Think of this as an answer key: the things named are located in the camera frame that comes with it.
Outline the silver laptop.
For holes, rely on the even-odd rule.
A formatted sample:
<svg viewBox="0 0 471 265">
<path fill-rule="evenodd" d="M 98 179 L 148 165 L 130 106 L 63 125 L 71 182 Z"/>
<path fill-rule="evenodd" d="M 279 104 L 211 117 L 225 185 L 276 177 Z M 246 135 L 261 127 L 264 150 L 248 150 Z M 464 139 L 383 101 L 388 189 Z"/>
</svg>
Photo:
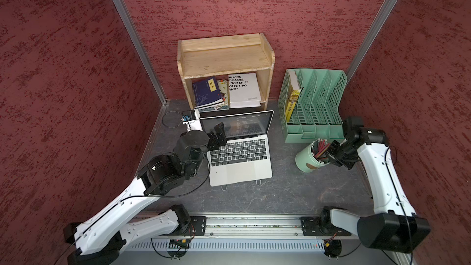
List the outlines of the silver laptop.
<svg viewBox="0 0 471 265">
<path fill-rule="evenodd" d="M 272 177 L 268 132 L 274 111 L 222 115 L 200 119 L 201 130 L 222 123 L 227 144 L 208 153 L 210 185 L 222 186 Z"/>
</svg>

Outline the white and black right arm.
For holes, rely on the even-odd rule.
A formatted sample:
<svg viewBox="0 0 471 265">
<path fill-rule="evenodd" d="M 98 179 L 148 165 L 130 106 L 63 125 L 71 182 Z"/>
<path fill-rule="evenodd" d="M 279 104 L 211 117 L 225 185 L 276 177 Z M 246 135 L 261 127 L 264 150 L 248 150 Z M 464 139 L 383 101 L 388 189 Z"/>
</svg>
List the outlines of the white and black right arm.
<svg viewBox="0 0 471 265">
<path fill-rule="evenodd" d="M 320 229 L 334 234 L 343 229 L 359 237 L 363 246 L 410 254 L 430 233 L 425 218 L 417 216 L 396 174 L 390 144 L 383 130 L 364 126 L 360 117 L 342 122 L 344 140 L 327 148 L 328 162 L 351 169 L 363 164 L 374 202 L 374 213 L 360 217 L 345 209 L 326 206 Z"/>
</svg>

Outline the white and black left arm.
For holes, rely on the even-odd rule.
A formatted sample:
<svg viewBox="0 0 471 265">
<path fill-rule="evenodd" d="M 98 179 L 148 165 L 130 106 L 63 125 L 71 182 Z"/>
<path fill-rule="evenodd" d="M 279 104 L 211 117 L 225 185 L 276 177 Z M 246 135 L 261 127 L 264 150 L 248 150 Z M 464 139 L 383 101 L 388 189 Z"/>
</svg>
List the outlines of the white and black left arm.
<svg viewBox="0 0 471 265">
<path fill-rule="evenodd" d="M 132 182 L 103 210 L 83 223 L 64 228 L 65 241 L 75 250 L 70 265 L 110 265 L 127 248 L 156 236 L 191 231 L 191 217 L 183 205 L 135 222 L 144 208 L 194 177 L 209 151 L 227 144 L 223 123 L 209 133 L 190 130 L 179 137 L 172 153 L 159 155 L 141 168 Z"/>
</svg>

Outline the silver folding laptop stand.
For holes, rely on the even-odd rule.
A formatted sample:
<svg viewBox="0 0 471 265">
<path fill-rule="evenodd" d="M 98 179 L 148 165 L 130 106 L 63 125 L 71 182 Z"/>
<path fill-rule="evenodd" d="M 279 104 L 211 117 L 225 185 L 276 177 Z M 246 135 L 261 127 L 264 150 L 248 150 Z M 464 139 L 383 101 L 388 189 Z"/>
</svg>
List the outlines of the silver folding laptop stand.
<svg viewBox="0 0 471 265">
<path fill-rule="evenodd" d="M 262 180 L 251 180 L 247 182 L 239 182 L 236 184 L 228 184 L 228 185 L 222 185 L 221 190 L 222 191 L 227 191 L 229 188 L 244 188 L 244 187 L 249 187 L 249 186 L 261 186 L 262 185 Z"/>
</svg>

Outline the colored pencils bundle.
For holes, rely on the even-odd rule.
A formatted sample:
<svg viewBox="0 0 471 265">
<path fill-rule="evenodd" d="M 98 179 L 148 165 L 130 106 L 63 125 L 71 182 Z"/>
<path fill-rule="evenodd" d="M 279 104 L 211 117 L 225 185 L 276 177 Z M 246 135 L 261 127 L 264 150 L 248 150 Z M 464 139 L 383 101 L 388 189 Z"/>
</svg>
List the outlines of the colored pencils bundle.
<svg viewBox="0 0 471 265">
<path fill-rule="evenodd" d="M 311 146 L 311 152 L 315 160 L 328 163 L 329 158 L 327 155 L 327 150 L 330 147 L 330 143 L 326 139 L 317 139 L 313 142 Z"/>
</svg>

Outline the dark blue book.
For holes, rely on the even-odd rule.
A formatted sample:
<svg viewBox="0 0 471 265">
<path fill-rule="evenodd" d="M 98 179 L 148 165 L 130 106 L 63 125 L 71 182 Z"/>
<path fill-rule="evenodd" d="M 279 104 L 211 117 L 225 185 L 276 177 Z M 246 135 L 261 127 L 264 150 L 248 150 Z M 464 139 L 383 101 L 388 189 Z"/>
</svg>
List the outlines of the dark blue book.
<svg viewBox="0 0 471 265">
<path fill-rule="evenodd" d="M 219 94 L 218 83 L 214 77 L 193 83 L 196 109 L 219 103 L 222 98 Z"/>
</svg>

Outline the green pencil cup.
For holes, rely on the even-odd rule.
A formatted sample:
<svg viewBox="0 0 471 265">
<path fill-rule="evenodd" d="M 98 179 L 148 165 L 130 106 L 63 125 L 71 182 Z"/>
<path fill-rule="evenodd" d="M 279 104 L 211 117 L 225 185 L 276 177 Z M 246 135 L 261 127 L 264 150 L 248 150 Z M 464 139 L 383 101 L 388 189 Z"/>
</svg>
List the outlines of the green pencil cup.
<svg viewBox="0 0 471 265">
<path fill-rule="evenodd" d="M 315 158 L 315 155 L 319 151 L 320 142 L 321 140 L 319 139 L 313 141 L 296 155 L 295 163 L 299 170 L 304 173 L 311 173 L 329 165 L 329 162 Z"/>
</svg>

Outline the white book black lettering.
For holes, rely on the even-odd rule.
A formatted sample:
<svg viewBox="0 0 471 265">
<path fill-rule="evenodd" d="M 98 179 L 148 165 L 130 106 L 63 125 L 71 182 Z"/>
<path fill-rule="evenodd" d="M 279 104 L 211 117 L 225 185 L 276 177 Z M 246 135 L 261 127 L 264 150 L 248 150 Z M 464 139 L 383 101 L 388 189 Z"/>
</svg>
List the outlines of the white book black lettering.
<svg viewBox="0 0 471 265">
<path fill-rule="evenodd" d="M 231 74 L 228 85 L 230 108 L 260 107 L 262 99 L 255 73 Z"/>
</svg>

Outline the green mesh file organizer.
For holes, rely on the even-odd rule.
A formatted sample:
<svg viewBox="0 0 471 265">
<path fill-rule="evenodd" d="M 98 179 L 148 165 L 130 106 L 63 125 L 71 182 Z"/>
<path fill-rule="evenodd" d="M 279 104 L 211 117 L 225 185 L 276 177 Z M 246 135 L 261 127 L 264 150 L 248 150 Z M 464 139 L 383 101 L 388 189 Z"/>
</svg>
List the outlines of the green mesh file organizer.
<svg viewBox="0 0 471 265">
<path fill-rule="evenodd" d="M 285 118 L 290 73 L 294 72 L 300 95 L 289 120 Z M 344 139 L 339 104 L 347 85 L 341 70 L 288 69 L 278 97 L 282 133 L 286 143 L 309 143 L 316 139 L 329 142 Z"/>
</svg>

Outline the wooden shelf unit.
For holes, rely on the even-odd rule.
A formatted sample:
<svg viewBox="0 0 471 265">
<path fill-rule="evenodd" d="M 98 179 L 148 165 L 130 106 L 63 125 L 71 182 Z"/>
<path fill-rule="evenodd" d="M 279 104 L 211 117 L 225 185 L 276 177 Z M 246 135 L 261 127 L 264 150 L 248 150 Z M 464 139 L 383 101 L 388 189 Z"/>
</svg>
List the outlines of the wooden shelf unit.
<svg viewBox="0 0 471 265">
<path fill-rule="evenodd" d="M 261 94 L 261 105 L 255 110 L 266 110 L 274 65 L 275 52 L 263 33 L 187 39 L 177 43 L 177 67 L 191 109 L 196 106 L 193 81 L 254 72 Z"/>
</svg>

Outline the yellow book in organizer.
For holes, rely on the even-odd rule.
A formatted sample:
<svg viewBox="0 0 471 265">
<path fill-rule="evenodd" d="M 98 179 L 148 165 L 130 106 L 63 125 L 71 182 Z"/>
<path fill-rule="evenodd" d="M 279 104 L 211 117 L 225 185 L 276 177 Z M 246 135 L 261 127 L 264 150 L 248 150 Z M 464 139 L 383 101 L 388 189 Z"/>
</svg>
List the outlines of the yellow book in organizer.
<svg viewBox="0 0 471 265">
<path fill-rule="evenodd" d="M 296 72 L 288 71 L 287 103 L 285 106 L 285 119 L 287 123 L 291 120 L 300 93 L 301 88 L 299 86 L 298 76 Z"/>
</svg>

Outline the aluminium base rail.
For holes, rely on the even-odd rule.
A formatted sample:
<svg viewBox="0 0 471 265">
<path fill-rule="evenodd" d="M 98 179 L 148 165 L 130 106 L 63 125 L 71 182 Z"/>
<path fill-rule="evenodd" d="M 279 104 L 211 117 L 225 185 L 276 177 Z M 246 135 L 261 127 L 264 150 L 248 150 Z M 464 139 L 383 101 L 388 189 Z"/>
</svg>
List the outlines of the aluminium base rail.
<svg viewBox="0 0 471 265">
<path fill-rule="evenodd" d="M 323 253 L 328 241 L 357 241 L 344 230 L 323 235 L 317 218 L 303 215 L 208 213 L 192 215 L 192 233 L 157 236 L 130 246 L 131 252 L 313 252 Z"/>
</svg>

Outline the right aluminium corner post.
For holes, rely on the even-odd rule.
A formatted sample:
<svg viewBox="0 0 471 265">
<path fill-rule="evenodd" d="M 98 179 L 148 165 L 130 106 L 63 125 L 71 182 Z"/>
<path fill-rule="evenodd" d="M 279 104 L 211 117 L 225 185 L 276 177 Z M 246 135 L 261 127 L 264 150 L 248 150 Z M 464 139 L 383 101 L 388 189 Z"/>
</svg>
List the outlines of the right aluminium corner post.
<svg viewBox="0 0 471 265">
<path fill-rule="evenodd" d="M 360 64 L 364 60 L 365 56 L 367 55 L 369 49 L 371 48 L 372 44 L 374 43 L 375 39 L 377 38 L 379 32 L 383 28 L 384 24 L 386 23 L 388 17 L 390 16 L 391 12 L 393 11 L 395 5 L 399 0 L 384 0 L 378 13 L 376 14 L 368 32 L 366 33 L 359 49 L 357 50 L 355 56 L 350 63 L 346 75 L 347 75 L 347 83 L 350 83 L 356 74 Z"/>
</svg>

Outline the aluminium corner post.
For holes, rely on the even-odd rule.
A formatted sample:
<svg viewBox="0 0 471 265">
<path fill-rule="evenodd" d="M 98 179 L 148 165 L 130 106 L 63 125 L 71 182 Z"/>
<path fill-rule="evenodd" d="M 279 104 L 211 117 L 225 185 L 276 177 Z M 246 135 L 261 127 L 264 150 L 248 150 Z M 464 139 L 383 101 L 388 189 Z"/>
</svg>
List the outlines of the aluminium corner post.
<svg viewBox="0 0 471 265">
<path fill-rule="evenodd" d="M 124 0 L 112 0 L 112 1 L 121 18 L 121 21 L 123 22 L 125 26 L 126 31 L 128 32 L 131 42 L 134 45 L 134 48 L 136 49 L 136 52 L 141 60 L 141 63 L 144 66 L 144 69 L 153 85 L 153 88 L 155 89 L 158 95 L 158 98 L 161 104 L 165 106 L 168 103 L 167 96 L 164 93 L 163 87 L 160 81 L 158 80 L 157 75 L 155 74 L 155 70 L 152 66 L 148 53 L 142 43 L 141 37 L 135 27 L 132 17 L 128 11 L 128 8 L 126 7 L 125 1 Z"/>
<path fill-rule="evenodd" d="M 375 39 L 377 38 L 379 32 L 383 28 L 384 24 L 386 23 L 388 17 L 390 16 L 391 12 L 393 11 L 395 5 L 399 0 L 384 0 L 378 13 L 376 14 L 368 32 L 366 33 L 359 49 L 357 50 L 355 56 L 350 63 L 346 75 L 347 75 L 347 83 L 350 83 L 356 74 L 360 64 L 364 60 L 365 56 L 367 55 L 369 49 L 371 48 L 372 44 L 374 43 Z"/>
</svg>

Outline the left aluminium corner post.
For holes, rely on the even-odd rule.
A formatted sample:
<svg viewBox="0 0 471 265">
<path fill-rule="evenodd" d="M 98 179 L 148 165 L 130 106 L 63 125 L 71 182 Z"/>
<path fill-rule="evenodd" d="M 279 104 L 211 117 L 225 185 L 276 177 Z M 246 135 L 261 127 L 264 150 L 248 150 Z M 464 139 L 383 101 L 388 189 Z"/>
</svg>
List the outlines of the left aluminium corner post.
<svg viewBox="0 0 471 265">
<path fill-rule="evenodd" d="M 158 95 L 158 98 L 161 104 L 165 106 L 168 103 L 167 96 L 164 93 L 163 87 L 160 81 L 158 80 L 157 75 L 155 74 L 155 70 L 152 66 L 148 53 L 142 43 L 141 37 L 135 27 L 132 17 L 128 11 L 128 8 L 126 7 L 125 1 L 124 0 L 112 0 L 112 1 L 121 18 L 121 21 L 123 22 L 125 26 L 126 31 L 128 32 L 131 42 L 134 45 L 134 48 L 136 49 L 136 52 L 141 60 L 141 63 L 144 66 L 144 69 L 153 85 L 153 88 L 155 89 Z"/>
</svg>

